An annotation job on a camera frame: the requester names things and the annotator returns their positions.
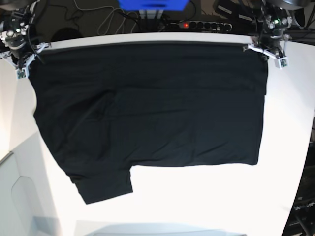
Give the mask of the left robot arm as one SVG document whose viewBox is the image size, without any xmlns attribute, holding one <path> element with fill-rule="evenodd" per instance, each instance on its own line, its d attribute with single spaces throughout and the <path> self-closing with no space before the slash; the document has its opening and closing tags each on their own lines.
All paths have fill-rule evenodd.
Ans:
<svg viewBox="0 0 315 236">
<path fill-rule="evenodd" d="M 266 0 L 261 2 L 260 10 L 261 13 L 255 15 L 256 27 L 260 32 L 252 37 L 252 43 L 243 46 L 243 51 L 260 53 L 264 60 L 274 59 L 279 68 L 288 67 L 285 51 L 290 36 L 286 31 L 292 25 L 291 14 Z"/>
</svg>

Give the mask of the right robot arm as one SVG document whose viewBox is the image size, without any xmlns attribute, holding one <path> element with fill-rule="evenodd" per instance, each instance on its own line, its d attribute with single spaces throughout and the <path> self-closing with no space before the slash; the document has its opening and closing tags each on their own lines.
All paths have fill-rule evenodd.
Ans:
<svg viewBox="0 0 315 236">
<path fill-rule="evenodd" d="M 10 58 L 18 69 L 28 68 L 40 57 L 40 40 L 36 36 L 35 24 L 41 20 L 50 1 L 44 2 L 37 12 L 39 0 L 2 0 L 0 2 L 0 57 Z"/>
</svg>

